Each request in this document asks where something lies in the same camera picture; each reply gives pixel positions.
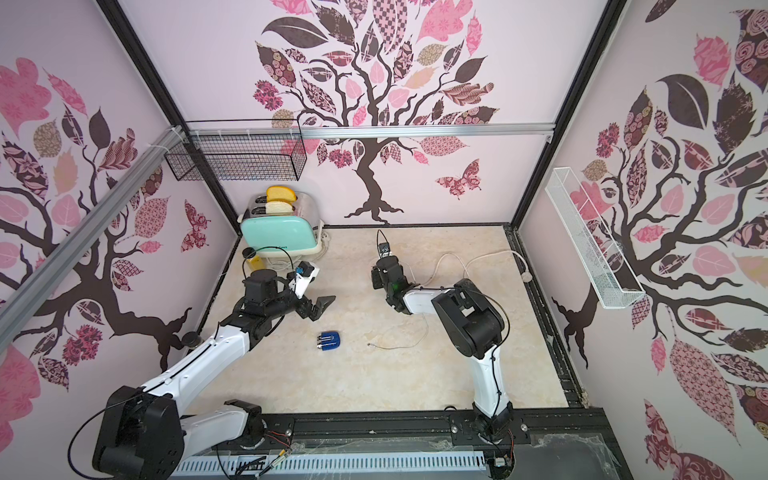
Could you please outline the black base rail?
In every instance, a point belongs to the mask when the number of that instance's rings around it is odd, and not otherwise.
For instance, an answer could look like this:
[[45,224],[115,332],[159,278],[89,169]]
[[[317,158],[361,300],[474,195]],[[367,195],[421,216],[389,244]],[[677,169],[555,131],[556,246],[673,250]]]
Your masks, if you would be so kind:
[[473,451],[487,472],[353,474],[341,479],[627,479],[630,471],[599,409],[522,409],[497,443],[469,410],[264,413],[260,440],[243,435],[193,456]]

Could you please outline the left aluminium frame bar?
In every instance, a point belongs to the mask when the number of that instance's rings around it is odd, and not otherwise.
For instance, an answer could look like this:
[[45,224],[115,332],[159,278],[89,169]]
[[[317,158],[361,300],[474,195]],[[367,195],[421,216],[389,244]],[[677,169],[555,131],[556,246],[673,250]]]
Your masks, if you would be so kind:
[[108,190],[90,213],[66,236],[40,268],[13,293],[1,310],[1,348],[6,349],[69,274],[86,250],[107,229],[112,219],[129,203],[144,181],[164,160],[164,152],[181,140],[181,128],[172,126],[149,145],[136,164]]

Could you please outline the yellow toast slice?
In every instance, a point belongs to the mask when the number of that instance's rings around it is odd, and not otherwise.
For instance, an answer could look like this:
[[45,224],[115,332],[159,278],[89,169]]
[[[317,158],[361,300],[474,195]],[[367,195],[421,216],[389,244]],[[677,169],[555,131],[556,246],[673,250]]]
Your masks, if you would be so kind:
[[297,200],[297,194],[285,186],[271,186],[266,190],[267,202],[285,202],[292,204]]

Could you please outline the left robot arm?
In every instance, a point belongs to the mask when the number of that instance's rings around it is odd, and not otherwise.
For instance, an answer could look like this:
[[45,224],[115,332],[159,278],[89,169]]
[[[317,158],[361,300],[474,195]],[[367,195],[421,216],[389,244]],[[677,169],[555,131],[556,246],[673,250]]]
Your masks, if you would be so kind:
[[95,416],[100,428],[92,466],[102,479],[167,479],[186,458],[243,435],[264,435],[261,409],[229,400],[207,414],[188,415],[191,403],[228,366],[244,357],[290,313],[318,320],[332,295],[310,300],[320,269],[302,261],[286,277],[256,270],[244,296],[214,333],[190,355],[139,387],[112,393]]

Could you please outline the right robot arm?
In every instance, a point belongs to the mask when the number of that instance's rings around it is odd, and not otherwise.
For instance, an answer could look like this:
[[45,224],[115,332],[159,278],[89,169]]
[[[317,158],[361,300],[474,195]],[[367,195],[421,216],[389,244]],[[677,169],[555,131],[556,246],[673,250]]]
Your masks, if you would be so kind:
[[513,420],[513,406],[501,372],[506,322],[491,299],[469,279],[438,288],[411,283],[394,255],[374,264],[371,280],[375,290],[385,292],[387,304],[396,312],[438,317],[451,344],[468,359],[479,436],[487,442],[501,441]]

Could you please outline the mint green toaster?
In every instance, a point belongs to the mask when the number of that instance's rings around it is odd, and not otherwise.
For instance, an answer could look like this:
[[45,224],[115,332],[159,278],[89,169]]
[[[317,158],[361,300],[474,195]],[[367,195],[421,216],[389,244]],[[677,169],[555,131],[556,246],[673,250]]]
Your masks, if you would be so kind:
[[292,215],[267,215],[266,192],[254,196],[240,217],[240,231],[248,247],[261,249],[263,256],[279,256],[281,249],[292,256],[311,256],[322,249],[324,223],[314,199],[297,193]]

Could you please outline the blue electric shaver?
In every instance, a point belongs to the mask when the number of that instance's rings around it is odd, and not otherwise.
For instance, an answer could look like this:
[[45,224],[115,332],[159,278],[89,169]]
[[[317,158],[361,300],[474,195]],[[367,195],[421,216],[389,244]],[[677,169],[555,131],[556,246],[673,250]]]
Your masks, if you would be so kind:
[[337,331],[322,332],[317,337],[317,348],[321,351],[331,351],[339,348],[341,336]]

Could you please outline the back aluminium frame bar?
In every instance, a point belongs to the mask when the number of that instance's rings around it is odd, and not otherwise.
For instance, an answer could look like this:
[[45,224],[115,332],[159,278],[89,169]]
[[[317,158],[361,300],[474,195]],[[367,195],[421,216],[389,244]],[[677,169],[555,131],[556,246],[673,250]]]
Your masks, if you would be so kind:
[[404,126],[358,126],[358,127],[289,127],[289,128],[214,128],[190,129],[191,136],[224,135],[301,135],[305,139],[333,138],[384,138],[384,137],[448,137],[448,136],[551,136],[555,125],[552,123],[490,123],[461,125],[404,125]]

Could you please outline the aluminium frame bar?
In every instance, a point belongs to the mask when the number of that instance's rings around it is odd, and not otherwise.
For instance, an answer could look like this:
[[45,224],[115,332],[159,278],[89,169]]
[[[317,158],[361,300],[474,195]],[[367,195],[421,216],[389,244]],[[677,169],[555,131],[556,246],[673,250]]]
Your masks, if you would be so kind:
[[112,219],[129,203],[144,181],[164,160],[164,152],[181,140],[181,128],[172,126],[149,145],[136,164],[108,190],[90,213],[66,236],[40,268],[13,293],[1,310],[1,348],[6,349],[69,274],[86,250],[107,229]]
[[191,136],[224,135],[301,135],[305,139],[333,138],[384,138],[384,137],[448,137],[448,136],[551,136],[555,125],[552,123],[490,123],[461,125],[404,125],[404,126],[358,126],[358,127],[289,127],[289,128],[214,128],[190,129]]

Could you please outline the yellow bottle black cap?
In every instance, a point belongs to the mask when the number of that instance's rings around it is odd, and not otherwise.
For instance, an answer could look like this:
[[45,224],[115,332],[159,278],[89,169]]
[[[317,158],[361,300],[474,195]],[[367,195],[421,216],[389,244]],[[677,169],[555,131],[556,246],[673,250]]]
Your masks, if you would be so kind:
[[252,247],[246,247],[242,251],[244,264],[249,267],[251,271],[262,270],[265,268],[263,259],[258,255],[258,252]]

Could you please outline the pale toast slice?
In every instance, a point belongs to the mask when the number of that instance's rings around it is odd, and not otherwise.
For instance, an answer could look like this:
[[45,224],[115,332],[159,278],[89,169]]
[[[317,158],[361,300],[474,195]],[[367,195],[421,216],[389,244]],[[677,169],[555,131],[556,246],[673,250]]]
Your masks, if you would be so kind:
[[265,204],[265,213],[267,215],[292,215],[293,212],[293,204],[287,201],[273,200]]

